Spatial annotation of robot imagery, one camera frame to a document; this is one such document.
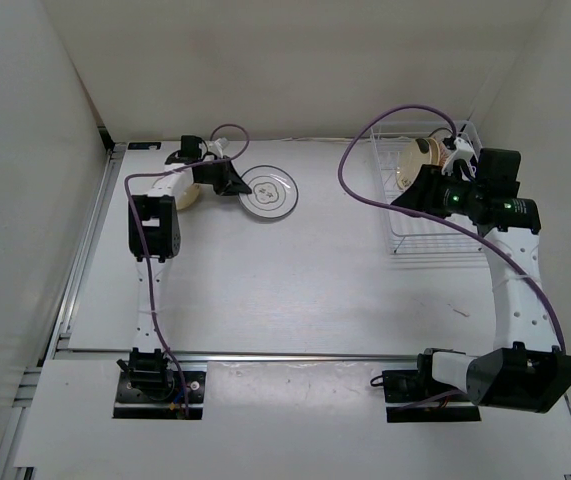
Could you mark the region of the plain beige plate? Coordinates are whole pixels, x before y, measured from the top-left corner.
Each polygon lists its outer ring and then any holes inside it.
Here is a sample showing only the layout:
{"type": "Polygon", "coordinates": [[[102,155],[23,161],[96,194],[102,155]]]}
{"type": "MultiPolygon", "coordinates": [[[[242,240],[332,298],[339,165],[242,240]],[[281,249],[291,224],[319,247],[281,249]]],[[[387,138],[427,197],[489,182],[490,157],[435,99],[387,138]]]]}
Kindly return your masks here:
{"type": "Polygon", "coordinates": [[[175,206],[177,211],[183,211],[191,207],[199,198],[201,187],[199,184],[192,184],[184,192],[176,197],[175,206]]]}

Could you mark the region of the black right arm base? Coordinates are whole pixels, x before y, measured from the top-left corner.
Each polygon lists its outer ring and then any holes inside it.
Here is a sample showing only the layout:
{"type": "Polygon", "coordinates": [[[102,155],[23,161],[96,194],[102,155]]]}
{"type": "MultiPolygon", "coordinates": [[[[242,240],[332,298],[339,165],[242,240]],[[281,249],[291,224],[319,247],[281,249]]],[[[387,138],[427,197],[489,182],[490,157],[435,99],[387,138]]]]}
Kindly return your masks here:
{"type": "Polygon", "coordinates": [[[480,422],[479,408],[451,386],[423,382],[415,369],[383,370],[370,386],[384,395],[389,424],[480,422]]]}

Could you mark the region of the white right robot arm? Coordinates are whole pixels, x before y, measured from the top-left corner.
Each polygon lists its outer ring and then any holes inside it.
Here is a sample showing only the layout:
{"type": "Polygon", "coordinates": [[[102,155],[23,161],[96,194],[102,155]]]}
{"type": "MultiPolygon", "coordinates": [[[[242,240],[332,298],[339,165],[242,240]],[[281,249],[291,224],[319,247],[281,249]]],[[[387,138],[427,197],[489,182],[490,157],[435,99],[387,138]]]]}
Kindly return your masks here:
{"type": "Polygon", "coordinates": [[[517,151],[484,149],[477,162],[455,160],[446,173],[422,165],[392,205],[428,219],[468,218],[486,257],[495,307],[490,352],[428,349],[411,386],[436,401],[462,395],[475,406],[545,413],[571,386],[571,355],[539,279],[541,222],[536,203],[518,195],[517,151]]]}

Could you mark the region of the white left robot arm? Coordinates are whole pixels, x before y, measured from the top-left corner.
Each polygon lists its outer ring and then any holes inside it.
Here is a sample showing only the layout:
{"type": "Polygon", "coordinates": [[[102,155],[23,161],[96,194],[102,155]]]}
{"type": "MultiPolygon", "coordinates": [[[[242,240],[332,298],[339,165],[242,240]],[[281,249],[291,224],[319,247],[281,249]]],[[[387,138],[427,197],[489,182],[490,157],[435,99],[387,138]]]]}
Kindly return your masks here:
{"type": "Polygon", "coordinates": [[[160,172],[125,177],[128,248],[136,262],[138,321],[129,359],[119,367],[132,387],[155,401],[186,392],[186,380],[161,327],[161,287],[181,248],[177,202],[194,186],[209,185],[219,196],[250,191],[228,156],[228,140],[186,135],[160,172]]]}

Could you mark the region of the beige plate small motifs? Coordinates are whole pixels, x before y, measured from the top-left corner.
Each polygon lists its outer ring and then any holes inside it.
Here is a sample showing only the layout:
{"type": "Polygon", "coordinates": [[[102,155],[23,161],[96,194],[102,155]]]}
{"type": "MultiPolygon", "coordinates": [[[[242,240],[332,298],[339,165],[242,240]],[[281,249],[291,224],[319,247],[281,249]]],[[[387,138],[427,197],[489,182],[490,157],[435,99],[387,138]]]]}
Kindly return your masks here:
{"type": "Polygon", "coordinates": [[[417,178],[423,165],[438,165],[440,148],[432,138],[412,139],[399,156],[396,183],[401,191],[409,188],[417,178]]]}

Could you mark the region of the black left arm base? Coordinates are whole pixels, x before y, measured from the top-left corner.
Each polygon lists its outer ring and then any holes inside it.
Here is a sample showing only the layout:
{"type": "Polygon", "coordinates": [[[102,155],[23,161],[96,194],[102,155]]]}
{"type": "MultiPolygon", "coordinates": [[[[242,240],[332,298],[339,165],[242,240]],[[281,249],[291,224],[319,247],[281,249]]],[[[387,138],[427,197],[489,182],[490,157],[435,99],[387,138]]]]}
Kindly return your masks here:
{"type": "Polygon", "coordinates": [[[206,371],[184,372],[187,393],[177,373],[169,387],[151,395],[135,388],[121,372],[117,385],[112,417],[138,420],[201,420],[204,412],[206,371]]]}

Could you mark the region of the white plate green rim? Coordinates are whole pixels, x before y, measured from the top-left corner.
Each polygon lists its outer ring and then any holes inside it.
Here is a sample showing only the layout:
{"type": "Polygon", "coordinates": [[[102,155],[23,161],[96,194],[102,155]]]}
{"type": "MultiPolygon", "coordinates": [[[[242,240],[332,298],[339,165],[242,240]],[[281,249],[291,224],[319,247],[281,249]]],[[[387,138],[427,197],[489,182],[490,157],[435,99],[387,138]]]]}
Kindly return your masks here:
{"type": "Polygon", "coordinates": [[[239,195],[240,204],[248,214],[259,220],[284,219],[298,205],[298,186],[293,177],[279,167],[252,167],[241,175],[241,180],[249,192],[239,195]]]}

